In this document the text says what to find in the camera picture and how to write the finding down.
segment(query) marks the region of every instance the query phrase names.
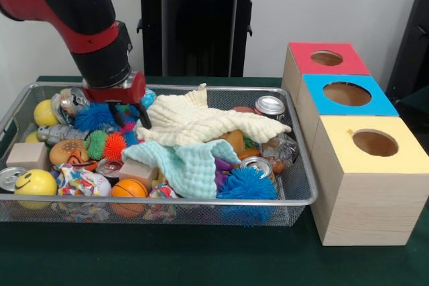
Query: wooden box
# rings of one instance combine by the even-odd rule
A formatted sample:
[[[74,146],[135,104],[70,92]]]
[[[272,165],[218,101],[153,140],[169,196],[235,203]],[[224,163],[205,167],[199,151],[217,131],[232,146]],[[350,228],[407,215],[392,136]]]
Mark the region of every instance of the wooden box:
[[[158,177],[158,168],[151,168],[146,164],[128,159],[119,170],[119,180],[136,179],[147,189],[152,191],[152,181]]]
[[[371,75],[351,44],[290,43],[282,88],[290,93],[294,104],[304,74]]]
[[[321,116],[312,160],[323,245],[407,243],[429,194],[429,157],[399,117]]]
[[[41,169],[49,171],[51,163],[45,143],[15,143],[7,158],[8,167],[23,167],[27,170]]]
[[[371,76],[303,75],[296,112],[312,152],[319,115],[398,116]]]

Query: white towel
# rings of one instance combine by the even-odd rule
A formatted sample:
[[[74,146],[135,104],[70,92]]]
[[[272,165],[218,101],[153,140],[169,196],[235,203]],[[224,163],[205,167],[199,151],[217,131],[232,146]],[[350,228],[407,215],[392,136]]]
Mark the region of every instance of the white towel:
[[[206,84],[185,95],[160,95],[147,113],[152,128],[147,130],[139,123],[137,138],[169,147],[208,142],[234,130],[242,130],[256,143],[265,143],[291,131],[289,126],[261,115],[210,109]]]

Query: wooden block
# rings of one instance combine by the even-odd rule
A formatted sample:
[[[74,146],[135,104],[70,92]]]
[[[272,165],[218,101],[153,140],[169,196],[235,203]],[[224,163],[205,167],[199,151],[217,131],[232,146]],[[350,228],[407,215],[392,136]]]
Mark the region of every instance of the wooden block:
[[[7,158],[8,167],[23,167],[27,170],[51,168],[45,143],[16,143]]]
[[[429,194],[429,157],[399,117],[321,116],[312,160],[323,245],[407,243]]]
[[[398,116],[371,76],[303,75],[296,112],[310,154],[319,115]]]
[[[351,44],[290,43],[282,88],[290,93],[294,104],[303,74],[371,75]]]
[[[152,180],[158,177],[158,169],[151,168],[146,164],[128,159],[119,170],[119,180],[136,179],[139,180],[148,192],[152,191]]]

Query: light blue towel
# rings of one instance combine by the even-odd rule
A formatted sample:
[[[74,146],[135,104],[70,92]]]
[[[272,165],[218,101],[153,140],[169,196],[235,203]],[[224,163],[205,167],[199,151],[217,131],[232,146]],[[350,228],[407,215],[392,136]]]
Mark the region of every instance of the light blue towel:
[[[225,140],[164,147],[155,141],[133,145],[122,152],[122,158],[158,167],[169,185],[185,198],[216,198],[215,157],[229,163],[240,163],[233,147]]]

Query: metal wire basket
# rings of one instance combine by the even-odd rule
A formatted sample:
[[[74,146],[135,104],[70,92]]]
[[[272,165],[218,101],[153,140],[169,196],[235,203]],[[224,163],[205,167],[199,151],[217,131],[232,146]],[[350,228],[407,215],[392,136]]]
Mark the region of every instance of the metal wire basket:
[[[33,110],[45,99],[76,83],[37,82],[17,97],[0,123],[0,168],[6,167],[10,149],[37,129]],[[185,94],[196,86],[148,86],[160,94]],[[122,224],[213,224],[245,226],[292,226],[304,207],[317,198],[317,187],[301,128],[290,95],[279,88],[208,87],[208,105],[228,110],[253,106],[264,95],[280,98],[285,124],[293,128],[300,155],[295,164],[276,176],[277,200],[197,200],[160,198],[102,198],[22,196],[0,194],[0,221],[102,222]],[[123,212],[115,211],[121,207]]]

